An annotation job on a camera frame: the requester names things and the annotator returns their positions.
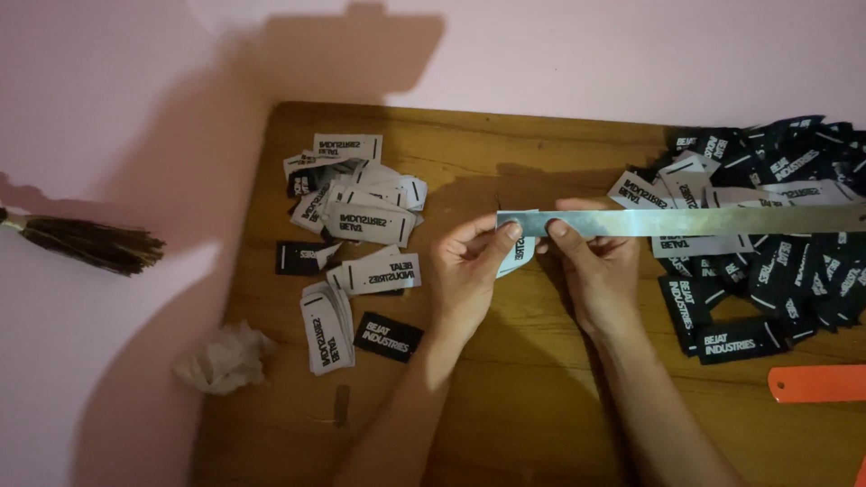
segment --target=crumpled tissue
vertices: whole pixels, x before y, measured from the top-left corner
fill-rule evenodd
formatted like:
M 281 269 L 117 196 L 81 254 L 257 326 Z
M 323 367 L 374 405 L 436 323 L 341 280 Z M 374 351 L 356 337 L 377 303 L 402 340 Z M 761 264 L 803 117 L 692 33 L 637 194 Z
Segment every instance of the crumpled tissue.
M 216 336 L 174 366 L 174 373 L 199 391 L 225 395 L 247 384 L 260 384 L 261 357 L 276 350 L 276 343 L 246 321 L 226 325 Z

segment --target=wooden table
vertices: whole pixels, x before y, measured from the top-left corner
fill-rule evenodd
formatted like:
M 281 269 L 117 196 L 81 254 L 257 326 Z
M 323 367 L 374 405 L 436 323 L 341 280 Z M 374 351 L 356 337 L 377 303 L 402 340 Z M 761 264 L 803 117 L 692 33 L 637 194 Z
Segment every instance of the wooden table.
M 551 209 L 555 198 L 605 198 L 627 164 L 663 151 L 664 127 L 401 108 L 284 103 L 272 113 L 249 205 L 226 322 L 249 321 L 279 342 L 268 384 L 205 402 L 195 485 L 320 485 L 404 366 L 364 351 L 357 365 L 321 377 L 307 366 L 298 301 L 322 279 L 276 276 L 275 242 L 319 241 L 289 223 L 281 161 L 311 148 L 314 133 L 381 133 L 383 164 L 430 185 L 426 220 L 409 252 L 427 249 L 471 217 Z M 703 367 L 684 357 L 659 292 L 662 268 L 646 243 L 640 306 L 661 359 L 701 424 L 751 485 L 850 487 L 866 453 L 866 404 L 779 405 L 770 367 L 866 360 L 866 329 L 821 333 L 789 354 Z M 344 245 L 341 259 L 380 246 Z M 427 327 L 429 289 L 352 300 L 365 311 Z M 714 317 L 756 315 L 729 298 Z M 346 427 L 334 391 L 351 388 Z M 533 261 L 496 283 L 493 305 L 457 366 L 427 471 L 431 485 L 622 485 L 611 429 L 585 345 Z

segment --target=small metal strip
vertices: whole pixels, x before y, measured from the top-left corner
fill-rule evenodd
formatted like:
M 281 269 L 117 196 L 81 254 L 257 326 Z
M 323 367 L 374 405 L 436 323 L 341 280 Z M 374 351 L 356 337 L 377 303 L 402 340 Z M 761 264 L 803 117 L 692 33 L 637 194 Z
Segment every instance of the small metal strip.
M 866 206 L 780 206 L 702 210 L 498 211 L 496 226 L 517 222 L 525 237 L 544 237 L 558 218 L 582 235 L 661 237 L 866 231 Z

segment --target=broom bristles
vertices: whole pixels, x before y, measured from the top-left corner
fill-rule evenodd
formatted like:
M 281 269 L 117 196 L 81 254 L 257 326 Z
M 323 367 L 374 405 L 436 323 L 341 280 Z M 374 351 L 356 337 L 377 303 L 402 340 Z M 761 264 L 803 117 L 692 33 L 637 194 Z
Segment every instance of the broom bristles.
M 165 245 L 144 230 L 42 215 L 28 216 L 21 235 L 44 249 L 122 276 L 138 274 L 155 264 L 162 258 Z

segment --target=finger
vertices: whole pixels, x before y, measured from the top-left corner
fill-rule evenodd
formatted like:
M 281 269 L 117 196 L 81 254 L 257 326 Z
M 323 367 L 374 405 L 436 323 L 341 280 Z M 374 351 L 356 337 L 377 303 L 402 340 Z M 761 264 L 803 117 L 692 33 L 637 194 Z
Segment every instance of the finger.
M 547 233 L 568 260 L 574 263 L 578 272 L 596 271 L 599 264 L 598 257 L 592 253 L 578 231 L 569 224 L 559 219 L 551 220 L 547 225 Z
M 563 198 L 557 199 L 554 203 L 559 211 L 575 211 L 575 210 L 607 210 L 608 206 L 600 201 L 592 201 L 591 199 L 583 198 Z
M 485 231 L 491 231 L 494 228 L 496 228 L 496 214 L 490 213 L 458 226 L 446 235 L 445 238 L 465 244 Z
M 478 264 L 483 272 L 495 273 L 522 234 L 523 229 L 514 222 L 504 224 L 496 229 L 496 233 L 490 239 L 487 248 L 478 256 Z

